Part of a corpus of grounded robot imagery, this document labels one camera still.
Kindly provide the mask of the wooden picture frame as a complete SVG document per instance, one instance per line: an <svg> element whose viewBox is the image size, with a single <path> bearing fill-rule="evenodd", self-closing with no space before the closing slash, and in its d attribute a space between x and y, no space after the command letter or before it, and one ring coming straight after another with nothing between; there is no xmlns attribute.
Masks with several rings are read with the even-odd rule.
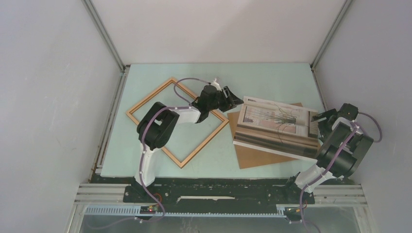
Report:
<svg viewBox="0 0 412 233"><path fill-rule="evenodd" d="M156 95L158 95L161 91L163 91L165 88L168 86L173 85L174 90L176 89L181 89L183 92L185 92L188 96L190 96L190 100L185 100L186 101L186 106L189 104L189 101L193 101L196 97L198 97L196 94L194 94L191 90L189 90L187 87L181 84L180 80L177 80L174 77L169 78L166 80L163 84L161 84L158 88L156 88L153 92L151 92L148 96L146 96L143 100L135 104L133 107L131 107L127 112L126 115L138 126L138 124L143 120L138 120L137 118L134 117L134 112L136 112L138 109L140 109L142 106L144 106L148 101L150 101L152 98L154 98ZM183 160L180 161L178 158L176 158L171 151L169 151L166 148L166 145L161 148L161 150L170 158L172 159L180 168L183 168L193 157L195 157L228 123L229 120L227 117L223 115L223 112L220 110L213 110L209 113L209 115L212 114L214 115L219 121L221 121L220 125L210 134L208 135L203 142L201 142L192 152L189 153L189 155Z"/></svg>

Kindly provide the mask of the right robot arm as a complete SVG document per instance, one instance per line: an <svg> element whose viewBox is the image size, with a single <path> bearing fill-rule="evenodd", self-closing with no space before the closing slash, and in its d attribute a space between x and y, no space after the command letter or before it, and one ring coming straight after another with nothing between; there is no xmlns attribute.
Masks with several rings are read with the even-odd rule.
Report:
<svg viewBox="0 0 412 233"><path fill-rule="evenodd" d="M318 124L322 145L315 155L316 163L308 170L290 177L282 190L285 201L297 202L315 187L330 179L351 176L374 143L360 126L358 107L344 103L311 118Z"/></svg>

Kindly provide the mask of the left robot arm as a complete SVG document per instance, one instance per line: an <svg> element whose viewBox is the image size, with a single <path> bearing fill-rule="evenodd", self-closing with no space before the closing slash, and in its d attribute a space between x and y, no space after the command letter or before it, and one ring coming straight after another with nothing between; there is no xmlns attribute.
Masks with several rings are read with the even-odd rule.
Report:
<svg viewBox="0 0 412 233"><path fill-rule="evenodd" d="M155 181L154 153L167 144L176 125L201 123L213 110L224 113L243 103L227 86L220 87L216 82L205 85L200 96L189 101L187 106L171 107L155 102L137 126L141 158L135 175L140 184L135 189L135 196L141 202L153 198L154 190L149 185Z"/></svg>

